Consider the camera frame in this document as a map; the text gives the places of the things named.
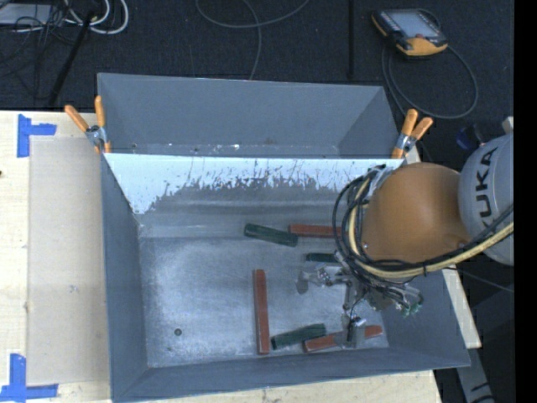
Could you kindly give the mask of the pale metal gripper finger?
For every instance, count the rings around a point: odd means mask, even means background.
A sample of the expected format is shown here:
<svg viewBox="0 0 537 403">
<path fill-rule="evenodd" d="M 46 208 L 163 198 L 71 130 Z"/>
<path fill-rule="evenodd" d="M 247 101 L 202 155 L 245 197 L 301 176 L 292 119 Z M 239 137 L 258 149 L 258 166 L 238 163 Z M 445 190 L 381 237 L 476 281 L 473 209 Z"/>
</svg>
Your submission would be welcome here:
<svg viewBox="0 0 537 403">
<path fill-rule="evenodd" d="M 295 288 L 300 295 L 305 294 L 311 285 L 319 287 L 332 287 L 334 285 L 342 285 L 349 281 L 349 276 L 336 272 L 331 274 L 325 266 L 308 270 L 305 268 L 299 269 Z"/>
<path fill-rule="evenodd" d="M 342 305 L 341 324 L 343 338 L 341 346 L 343 348 L 357 348 L 358 331 L 364 326 L 366 320 L 363 319 L 358 310 L 365 303 L 365 290 L 355 285 L 347 285 Z"/>
</svg>

